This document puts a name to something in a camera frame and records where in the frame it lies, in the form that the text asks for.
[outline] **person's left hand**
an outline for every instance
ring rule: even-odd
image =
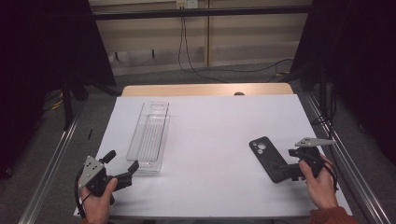
[[[87,187],[84,187],[81,190],[81,199],[88,197],[84,201],[83,205],[85,209],[85,215],[89,223],[107,223],[110,209],[110,198],[117,186],[117,182],[117,178],[111,179],[106,186],[105,193],[100,198],[90,195],[90,190],[87,189]]]

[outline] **table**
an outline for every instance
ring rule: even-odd
[[[237,91],[245,96],[233,96]],[[315,208],[304,182],[272,183],[248,147],[249,141],[266,135],[287,163],[295,163],[287,149],[305,136],[315,136],[288,84],[125,88],[97,155],[103,157],[109,148],[118,152],[106,166],[110,175],[130,165],[125,157],[146,101],[170,103],[163,168],[156,175],[136,174],[130,188],[114,193],[111,216],[301,217]],[[337,198],[351,214],[341,190]]]

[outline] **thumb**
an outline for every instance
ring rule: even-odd
[[[306,181],[311,182],[312,180],[315,180],[314,175],[312,174],[311,167],[305,162],[305,161],[300,161],[299,162],[300,169],[303,172]]]
[[[111,197],[111,194],[114,192],[114,190],[116,189],[117,183],[119,182],[119,180],[117,178],[112,178],[106,186],[105,192],[103,193],[103,195],[107,198]]]

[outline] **person's right hand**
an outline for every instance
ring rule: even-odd
[[[321,156],[323,160],[331,163],[325,156]],[[314,178],[311,167],[309,167],[305,161],[300,161],[299,165],[305,176],[308,194],[317,208],[327,209],[337,207],[338,202],[335,197],[335,192],[332,185],[332,176],[329,174],[329,172],[325,168],[322,168],[318,177]]]

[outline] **hand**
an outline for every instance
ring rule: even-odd
[[[88,197],[84,201],[84,209],[89,223],[107,223],[110,209],[110,197],[117,186],[117,182],[117,178],[112,178],[106,186],[105,193],[100,198],[90,195],[90,190],[86,187],[81,190],[81,198],[85,199]]]
[[[331,163],[327,158],[321,155],[322,159]],[[329,172],[322,168],[317,178],[314,178],[311,167],[305,162],[299,162],[300,169],[303,172],[306,180],[306,188],[312,202],[318,209],[327,209],[338,206],[337,199],[335,198],[334,188],[332,185],[332,176]]]

